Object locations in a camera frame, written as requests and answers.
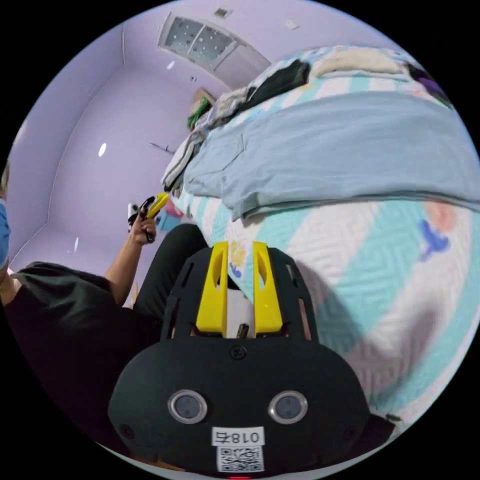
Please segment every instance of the light blue blanket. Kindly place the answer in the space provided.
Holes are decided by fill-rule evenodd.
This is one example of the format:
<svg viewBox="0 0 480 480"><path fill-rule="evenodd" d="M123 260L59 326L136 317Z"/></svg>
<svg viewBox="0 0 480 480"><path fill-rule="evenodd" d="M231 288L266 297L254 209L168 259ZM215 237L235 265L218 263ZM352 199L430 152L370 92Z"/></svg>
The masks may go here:
<svg viewBox="0 0 480 480"><path fill-rule="evenodd" d="M232 219L368 198L445 198L480 211L480 162L456 114L397 92L309 101L212 131L185 190Z"/></svg>

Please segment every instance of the green object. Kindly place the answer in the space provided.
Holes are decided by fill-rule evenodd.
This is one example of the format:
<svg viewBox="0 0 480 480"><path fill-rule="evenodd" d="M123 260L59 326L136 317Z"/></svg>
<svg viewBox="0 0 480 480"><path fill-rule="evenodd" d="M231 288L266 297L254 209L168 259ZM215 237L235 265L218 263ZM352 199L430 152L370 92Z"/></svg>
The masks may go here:
<svg viewBox="0 0 480 480"><path fill-rule="evenodd" d="M198 110L188 117L186 120L186 126L189 130L193 130L198 119L207 111L209 101L206 96L203 96L201 99L201 105L198 107Z"/></svg>

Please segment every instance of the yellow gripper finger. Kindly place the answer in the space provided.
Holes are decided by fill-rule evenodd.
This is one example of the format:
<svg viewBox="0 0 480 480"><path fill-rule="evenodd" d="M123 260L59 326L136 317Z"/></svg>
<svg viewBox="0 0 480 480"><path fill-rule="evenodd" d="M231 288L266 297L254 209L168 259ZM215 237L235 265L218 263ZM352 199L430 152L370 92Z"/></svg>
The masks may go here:
<svg viewBox="0 0 480 480"><path fill-rule="evenodd" d="M151 207L148 209L146 214L147 219L153 219L157 213L167 204L169 201L168 193L158 193L156 195L155 201L152 203Z"/></svg>
<svg viewBox="0 0 480 480"><path fill-rule="evenodd" d="M206 274L196 327L200 332L221 333L227 337L227 278L229 243L220 241L213 246Z"/></svg>
<svg viewBox="0 0 480 480"><path fill-rule="evenodd" d="M260 287L260 276L263 288ZM282 329L277 289L266 243L253 242L253 313L254 336L277 333Z"/></svg>

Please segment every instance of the black pants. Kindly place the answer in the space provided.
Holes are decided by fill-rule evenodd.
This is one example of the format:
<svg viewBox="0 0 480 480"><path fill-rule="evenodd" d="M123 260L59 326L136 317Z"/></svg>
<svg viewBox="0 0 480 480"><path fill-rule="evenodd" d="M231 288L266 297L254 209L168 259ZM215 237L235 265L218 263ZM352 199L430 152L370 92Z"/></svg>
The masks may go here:
<svg viewBox="0 0 480 480"><path fill-rule="evenodd" d="M163 320L167 298L182 267L188 258L205 248L208 248L207 242L194 224L183 223L168 232L156 251L133 309ZM239 289L230 277L228 288Z"/></svg>

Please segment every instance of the hand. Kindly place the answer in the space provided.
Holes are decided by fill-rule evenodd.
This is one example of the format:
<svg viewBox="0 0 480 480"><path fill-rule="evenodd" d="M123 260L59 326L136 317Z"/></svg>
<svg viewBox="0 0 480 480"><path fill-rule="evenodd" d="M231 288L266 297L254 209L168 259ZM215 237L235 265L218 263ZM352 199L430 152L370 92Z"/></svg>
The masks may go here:
<svg viewBox="0 0 480 480"><path fill-rule="evenodd" d="M135 242L143 246L148 243L146 232L151 234L153 238L156 238L157 226L155 225L155 219L142 220L141 216L138 215L131 226L130 236Z"/></svg>

